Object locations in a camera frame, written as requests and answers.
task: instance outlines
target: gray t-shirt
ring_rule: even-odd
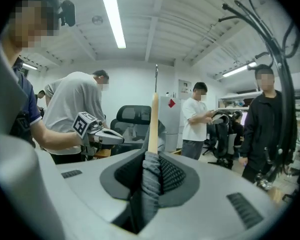
[[[45,126],[58,133],[74,132],[72,125],[79,112],[88,112],[102,122],[101,89],[93,76],[73,72],[58,79],[45,88],[45,95],[52,97],[43,117]],[[80,146],[63,150],[47,151],[55,155],[70,155],[81,152]]]

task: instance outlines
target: ceiling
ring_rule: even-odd
[[[25,61],[51,68],[110,59],[173,66],[175,59],[182,59],[215,78],[265,51],[258,35],[244,22],[218,22],[219,18],[231,16],[221,5],[235,7],[234,0],[117,0],[126,49],[116,45],[102,0],[71,1],[76,8],[76,25],[61,27],[59,35],[41,45],[43,48],[23,51]],[[239,1],[248,7],[248,0]],[[270,12],[274,0],[252,2],[282,40],[289,18],[282,12],[273,17]],[[93,16],[101,16],[102,24],[93,24]]]

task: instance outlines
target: white refrigerator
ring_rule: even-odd
[[[180,126],[181,101],[177,98],[161,96],[159,98],[158,119],[163,123],[167,133],[165,151],[177,150]]]

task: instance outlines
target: monitor screen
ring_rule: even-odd
[[[248,112],[242,112],[241,124],[244,126]]]

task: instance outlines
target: white t-shirt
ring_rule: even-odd
[[[88,112],[105,122],[101,109],[101,90],[90,74],[73,72],[48,84],[45,95],[52,97],[43,117],[45,126],[58,133],[74,132],[72,125],[79,112]],[[80,146],[47,151],[55,155],[78,154]]]
[[[184,128],[182,132],[182,139],[188,141],[203,142],[207,138],[207,124],[197,123],[190,124],[188,119],[195,115],[208,112],[206,105],[193,98],[188,98],[182,106]]]

